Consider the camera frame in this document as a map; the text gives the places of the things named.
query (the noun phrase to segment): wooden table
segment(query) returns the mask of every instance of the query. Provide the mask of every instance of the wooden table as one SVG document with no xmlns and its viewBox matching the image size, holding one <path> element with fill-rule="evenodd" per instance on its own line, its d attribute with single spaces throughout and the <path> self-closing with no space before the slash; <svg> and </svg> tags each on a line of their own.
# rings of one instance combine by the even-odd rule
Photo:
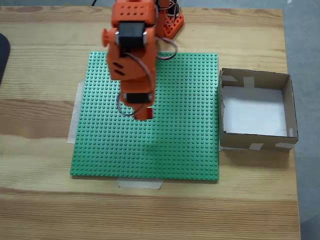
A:
<svg viewBox="0 0 320 240">
<path fill-rule="evenodd" d="M 180 52 L 218 53 L 219 66 L 287 72 L 281 10 L 183 8 Z M 0 87 L 0 239 L 297 240 L 295 156 L 220 152 L 220 179 L 71 179 L 67 143 L 89 52 L 103 51 L 111 9 L 1 7 L 11 55 Z"/>
</svg>

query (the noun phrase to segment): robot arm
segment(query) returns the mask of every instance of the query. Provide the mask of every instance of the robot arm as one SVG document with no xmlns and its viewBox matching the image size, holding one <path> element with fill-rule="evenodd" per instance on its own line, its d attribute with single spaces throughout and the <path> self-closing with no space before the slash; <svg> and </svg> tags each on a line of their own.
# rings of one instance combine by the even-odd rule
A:
<svg viewBox="0 0 320 240">
<path fill-rule="evenodd" d="M 102 44 L 109 45 L 111 79 L 120 81 L 118 110 L 121 112 L 122 101 L 133 108 L 132 114 L 123 115 L 141 121 L 151 119 L 152 109 L 148 107 L 155 101 L 156 40 L 171 43 L 184 23 L 183 15 L 173 0 L 117 0 L 111 23 L 112 28 L 102 32 Z"/>
</svg>

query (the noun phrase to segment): masking tape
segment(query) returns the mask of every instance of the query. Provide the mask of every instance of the masking tape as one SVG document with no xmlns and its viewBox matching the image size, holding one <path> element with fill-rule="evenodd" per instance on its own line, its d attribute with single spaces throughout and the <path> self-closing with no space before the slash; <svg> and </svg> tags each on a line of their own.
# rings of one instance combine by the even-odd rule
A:
<svg viewBox="0 0 320 240">
<path fill-rule="evenodd" d="M 253 76 L 244 76 L 243 86 L 248 89 L 253 89 L 255 87 L 255 78 Z"/>
<path fill-rule="evenodd" d="M 289 137 L 294 136 L 294 130 L 292 128 L 289 129 Z"/>
<path fill-rule="evenodd" d="M 70 127 L 69 127 L 69 134 L 68 134 L 68 140 L 67 140 L 68 144 L 74 144 L 76 142 L 80 108 L 81 108 L 84 88 L 85 88 L 85 81 L 79 82 L 78 89 L 75 95 L 72 118 L 71 118 Z"/>
<path fill-rule="evenodd" d="M 292 149 L 294 147 L 294 144 L 285 143 L 285 142 L 279 142 L 275 146 L 278 147 L 278 148 Z"/>
<path fill-rule="evenodd" d="M 160 189 L 163 179 L 159 178 L 133 178 L 133 177 L 118 177 L 120 188 L 130 189 Z"/>
<path fill-rule="evenodd" d="M 264 144 L 263 143 L 251 143 L 250 150 L 260 150 Z"/>
</svg>

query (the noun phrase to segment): open cardboard box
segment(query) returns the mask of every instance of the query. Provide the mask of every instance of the open cardboard box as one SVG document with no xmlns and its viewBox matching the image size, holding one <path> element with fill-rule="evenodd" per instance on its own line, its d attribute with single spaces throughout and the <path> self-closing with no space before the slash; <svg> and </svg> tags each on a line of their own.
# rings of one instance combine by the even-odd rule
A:
<svg viewBox="0 0 320 240">
<path fill-rule="evenodd" d="M 289 151 L 298 141 L 288 74 L 223 68 L 219 76 L 222 148 Z"/>
</svg>

